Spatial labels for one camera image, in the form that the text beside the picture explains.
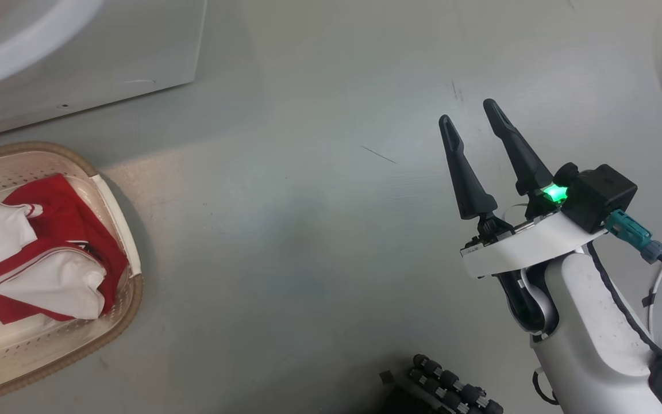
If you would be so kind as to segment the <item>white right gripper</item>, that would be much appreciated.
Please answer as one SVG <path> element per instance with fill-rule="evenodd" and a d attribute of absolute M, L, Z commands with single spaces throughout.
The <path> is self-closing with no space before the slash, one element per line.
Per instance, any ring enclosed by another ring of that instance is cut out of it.
<path fill-rule="evenodd" d="M 484 99 L 483 109 L 517 176 L 518 194 L 525 196 L 551 185 L 553 175 L 497 102 Z M 438 126 L 460 217 L 479 220 L 478 235 L 461 250 L 463 264 L 471 277 L 508 273 L 546 262 L 606 234 L 604 228 L 584 231 L 561 212 L 564 200 L 553 202 L 548 192 L 535 198 L 536 207 L 546 209 L 539 216 L 517 226 L 497 217 L 494 210 L 498 204 L 471 168 L 463 152 L 463 140 L 451 118 L 442 115 Z"/>

